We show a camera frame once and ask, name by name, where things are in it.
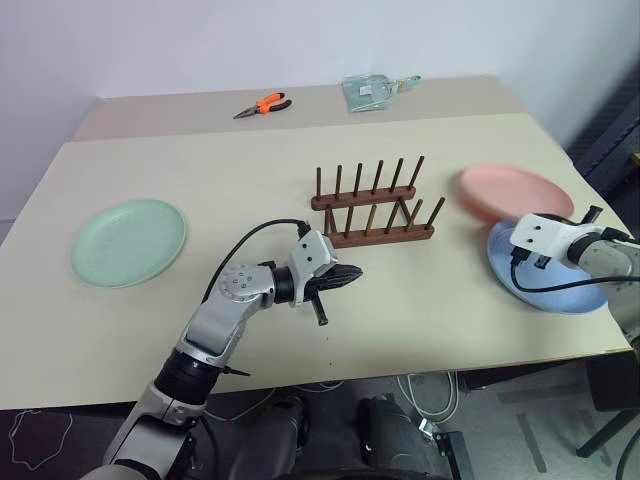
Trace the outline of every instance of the black cable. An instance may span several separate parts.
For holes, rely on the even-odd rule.
[[[204,427],[207,432],[207,436],[209,437],[209,441],[211,442],[211,447],[213,447],[213,480],[218,480],[220,478],[220,448],[218,447],[218,441],[216,440],[216,436],[213,433],[213,429],[207,419],[204,416],[200,417],[200,423]]]
[[[618,468],[616,468],[616,480],[622,480],[622,475],[624,475],[624,467],[627,465],[627,460],[629,460],[629,455],[631,454],[631,450],[634,445],[638,443],[638,439],[640,438],[640,428],[636,430],[636,433],[629,439],[629,443],[624,447],[624,451],[620,456],[620,460],[618,461]]]
[[[571,283],[563,283],[562,285],[553,285],[551,287],[544,288],[526,288],[518,283],[518,279],[516,278],[516,265],[511,265],[511,281],[513,285],[520,290],[521,292],[526,293],[544,293],[544,292],[555,292],[556,290],[565,290],[567,288],[574,287],[582,287],[584,285],[594,285],[596,283],[607,283],[607,282],[640,282],[640,277],[629,277],[624,275],[615,275],[611,277],[598,277],[591,278],[589,280],[581,280],[579,282],[571,282]]]
[[[204,297],[202,297],[202,303],[207,301],[207,299],[209,298],[209,295],[211,294],[211,290],[213,289],[213,285],[216,283],[216,280],[220,276],[220,273],[222,272],[224,267],[227,265],[229,260],[231,260],[231,257],[233,257],[233,255],[242,246],[242,244],[244,242],[246,242],[249,239],[249,237],[251,237],[254,233],[262,230],[263,228],[269,227],[271,225],[277,225],[279,223],[292,223],[294,225],[297,225],[298,226],[298,234],[299,234],[300,237],[302,237],[301,232],[306,233],[308,231],[308,230],[306,230],[306,228],[308,228],[308,225],[304,220],[295,220],[293,218],[279,218],[277,220],[271,220],[269,222],[265,222],[265,223],[263,223],[261,225],[258,225],[257,227],[252,229],[249,233],[247,233],[244,237],[242,237],[240,239],[240,241],[238,243],[236,243],[236,246],[231,249],[231,251],[227,254],[226,257],[224,257],[224,260],[222,261],[222,263],[220,264],[220,266],[216,270],[216,273],[213,274],[213,277],[211,278],[211,281],[209,282],[209,285],[207,286],[207,290],[204,292]]]

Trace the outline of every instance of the floor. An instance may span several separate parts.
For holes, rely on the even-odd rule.
[[[435,410],[446,403],[445,375],[429,374],[414,380],[416,400],[423,408]],[[209,409],[219,416],[232,416],[269,391],[223,394],[212,397]],[[361,466],[358,438],[354,428],[358,401],[380,393],[394,393],[402,408],[409,404],[400,394],[395,377],[345,382],[327,393],[307,394],[293,388],[278,389],[263,405],[291,393],[308,398],[312,411],[312,431],[308,445],[299,456],[296,470],[340,466]],[[221,450],[222,478],[226,478],[235,453],[263,408],[234,423],[214,424]],[[0,429],[8,432],[15,411],[0,412]],[[640,419],[627,426],[606,448],[589,459],[575,456],[575,448],[601,428],[613,412],[597,412],[590,399],[584,365],[577,361],[561,367],[520,377],[485,390],[461,393],[456,415],[442,426],[445,431],[463,432],[477,480],[595,480],[614,478],[616,464]],[[16,458],[32,464],[55,452],[70,418],[66,414],[42,412],[26,414],[15,435]],[[59,456],[30,472],[11,463],[7,436],[0,440],[0,478],[73,479],[99,465],[103,452],[122,420],[73,416],[64,448]],[[208,478],[210,445],[200,427],[198,470],[192,475]],[[434,474],[450,476],[448,465],[436,449],[425,443]],[[640,448],[633,452],[625,475],[638,478]]]

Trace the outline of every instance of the beige tabletop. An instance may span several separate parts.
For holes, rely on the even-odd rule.
[[[427,84],[415,92],[415,101],[428,93]],[[426,156],[416,181],[416,199],[425,202],[421,222],[438,197],[448,198],[433,238],[338,250],[342,263],[358,265],[364,275],[323,295],[329,324],[319,327],[310,305],[258,312],[230,362],[252,376],[225,376],[216,391],[628,349],[606,307],[587,315],[546,313],[505,290],[486,259],[488,226],[452,195],[456,175],[468,165],[513,165],[565,189],[576,205],[574,219],[597,204],[605,207],[602,223],[622,227],[562,149],[516,103],[508,113],[401,120],[393,118],[401,116],[398,111],[389,111],[378,112],[388,113],[392,121],[386,122],[375,117],[306,128],[222,127],[193,135],[175,132],[169,120],[165,131],[146,137],[132,133],[134,125],[105,135],[109,139],[88,140],[100,129],[85,128],[85,141],[63,146],[0,247],[0,408],[136,399],[159,371],[218,263],[244,233],[280,217],[308,219],[322,228],[321,213],[310,209],[316,167],[323,168],[328,191],[337,164],[349,185],[363,162],[365,188],[379,159],[387,160],[381,185],[389,184],[400,156],[404,183],[418,156]],[[280,120],[272,114],[250,121],[296,121],[284,117],[299,115],[290,110],[277,114]],[[138,286],[105,290],[83,284],[69,267],[69,249],[82,224],[119,202],[144,197],[169,202],[184,214],[188,232],[180,256]],[[379,208],[379,225],[386,207]],[[366,213],[356,209],[354,228]],[[344,222],[343,211],[337,221]],[[233,263],[282,263],[295,242],[293,228],[265,230]]]

